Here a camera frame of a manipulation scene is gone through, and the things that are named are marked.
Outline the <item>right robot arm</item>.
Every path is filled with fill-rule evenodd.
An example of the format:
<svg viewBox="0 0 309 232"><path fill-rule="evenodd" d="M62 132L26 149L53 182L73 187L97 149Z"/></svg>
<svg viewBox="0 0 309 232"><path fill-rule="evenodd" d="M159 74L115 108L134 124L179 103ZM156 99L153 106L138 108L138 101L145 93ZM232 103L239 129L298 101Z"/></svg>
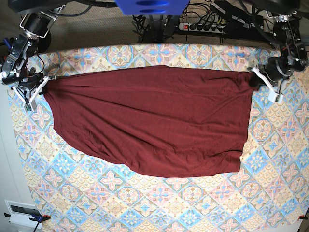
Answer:
<svg viewBox="0 0 309 232"><path fill-rule="evenodd" d="M39 40L48 36L57 20L56 14L63 9L66 0L9 0L8 7L24 17L20 22L23 29L18 37L4 39L9 54L1 64L0 78L4 85L13 85L22 94L32 91L42 80L41 71L28 71L28 59L38 54Z"/></svg>

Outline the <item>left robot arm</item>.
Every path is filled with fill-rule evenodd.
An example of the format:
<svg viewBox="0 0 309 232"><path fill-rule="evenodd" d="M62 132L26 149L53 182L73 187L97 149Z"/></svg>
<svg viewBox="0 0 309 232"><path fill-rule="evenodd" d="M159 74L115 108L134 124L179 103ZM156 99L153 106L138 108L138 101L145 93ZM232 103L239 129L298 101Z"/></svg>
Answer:
<svg viewBox="0 0 309 232"><path fill-rule="evenodd" d="M271 87L280 87L278 83L288 80L294 72L302 72L309 61L305 45L301 40L299 21L308 18L307 12L300 11L299 0L249 0L252 9L249 12L243 1L239 4L252 18L257 31L271 44L278 45L280 57L270 57L268 63L251 68L253 73L249 80L251 87L259 89L262 85L270 84ZM265 10L274 19L273 35L268 36L257 24L257 11Z"/></svg>

